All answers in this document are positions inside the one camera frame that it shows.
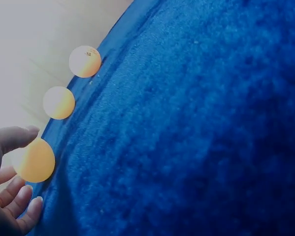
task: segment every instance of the blue velvet surface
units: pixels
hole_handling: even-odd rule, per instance
[[[98,50],[32,236],[295,236],[295,0],[135,0]]]

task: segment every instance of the ping pong ball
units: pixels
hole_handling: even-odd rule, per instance
[[[49,117],[53,119],[65,119],[74,111],[74,95],[65,87],[52,87],[43,97],[43,108]]]
[[[90,46],[75,48],[69,56],[68,65],[71,72],[80,77],[94,76],[100,69],[101,57],[99,52]]]
[[[27,147],[21,148],[21,151],[21,155],[13,158],[13,167],[22,179],[39,183],[51,176],[55,167],[55,157],[46,141],[36,138]]]

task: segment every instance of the wooden floor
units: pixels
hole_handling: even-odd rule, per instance
[[[70,82],[72,50],[98,47],[131,2],[0,0],[0,127],[36,125],[41,135],[49,120],[43,95]]]

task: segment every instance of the fingernail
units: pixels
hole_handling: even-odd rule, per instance
[[[31,185],[26,185],[27,187],[29,187],[32,191],[33,191],[33,187]]]
[[[27,126],[26,129],[29,130],[30,132],[35,132],[35,133],[38,133],[40,131],[38,127],[33,125]]]
[[[43,202],[43,198],[41,196],[38,196],[37,199],[40,199]]]

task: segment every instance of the finger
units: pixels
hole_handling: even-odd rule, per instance
[[[23,235],[29,233],[30,230],[38,223],[42,211],[42,197],[33,199],[27,209],[26,214],[17,219],[18,226]]]
[[[16,175],[16,171],[12,166],[2,167],[0,169],[0,185],[11,180]]]
[[[23,186],[25,186],[25,181],[22,178],[16,177],[13,179],[12,182],[0,192],[0,207],[3,208],[10,204]]]
[[[26,210],[32,194],[33,188],[30,185],[23,186],[15,199],[3,210],[17,219]]]
[[[0,147],[3,154],[17,148],[24,148],[38,135],[39,129],[29,126],[27,129],[17,126],[0,129]]]

